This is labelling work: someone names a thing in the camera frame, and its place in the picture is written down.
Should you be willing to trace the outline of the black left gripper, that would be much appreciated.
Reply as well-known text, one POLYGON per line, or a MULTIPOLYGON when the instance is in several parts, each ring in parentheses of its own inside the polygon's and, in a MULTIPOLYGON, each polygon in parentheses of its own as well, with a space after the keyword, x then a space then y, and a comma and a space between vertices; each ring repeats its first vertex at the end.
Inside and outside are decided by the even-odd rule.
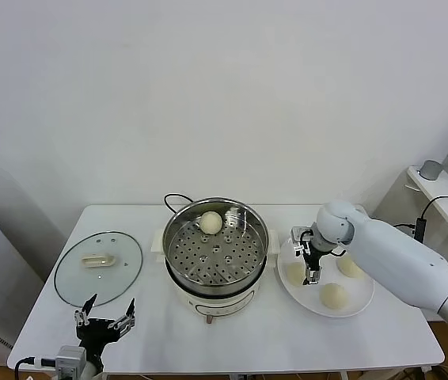
POLYGON ((80 310, 74 311, 76 336, 85 349, 103 349, 120 339, 120 331, 130 331, 135 326, 135 299, 133 298, 122 317, 116 320, 89 318, 97 294, 86 300, 80 310))

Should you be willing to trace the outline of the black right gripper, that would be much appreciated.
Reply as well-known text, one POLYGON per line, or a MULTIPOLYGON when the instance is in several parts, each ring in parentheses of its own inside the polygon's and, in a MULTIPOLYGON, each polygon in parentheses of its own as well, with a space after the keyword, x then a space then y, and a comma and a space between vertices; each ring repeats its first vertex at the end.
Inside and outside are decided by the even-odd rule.
POLYGON ((311 241, 302 242, 303 259, 306 263, 305 285, 318 284, 320 281, 320 273, 316 272, 321 269, 320 258, 323 256, 322 252, 315 248, 311 241))

